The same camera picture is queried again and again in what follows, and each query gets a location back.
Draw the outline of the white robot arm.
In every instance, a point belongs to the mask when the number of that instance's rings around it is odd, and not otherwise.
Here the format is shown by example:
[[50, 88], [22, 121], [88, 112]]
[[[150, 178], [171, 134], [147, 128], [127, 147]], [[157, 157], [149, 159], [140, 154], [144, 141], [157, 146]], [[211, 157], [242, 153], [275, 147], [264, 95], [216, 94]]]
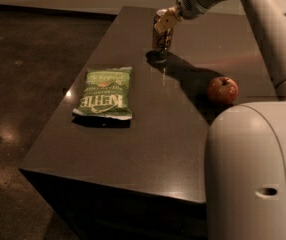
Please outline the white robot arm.
[[[176, 0], [157, 32], [225, 0]], [[286, 240], [286, 0], [241, 0], [277, 94], [211, 124], [204, 172], [208, 240]]]

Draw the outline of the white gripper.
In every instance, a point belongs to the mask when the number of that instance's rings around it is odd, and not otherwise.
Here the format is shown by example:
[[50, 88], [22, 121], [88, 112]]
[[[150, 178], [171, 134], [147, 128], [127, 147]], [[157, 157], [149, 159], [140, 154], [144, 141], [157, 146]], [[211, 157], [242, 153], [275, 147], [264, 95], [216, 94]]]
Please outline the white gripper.
[[157, 11], [159, 19], [154, 24], [158, 34], [163, 34], [184, 20], [195, 19], [205, 14], [216, 4], [226, 0], [176, 0], [176, 7]]

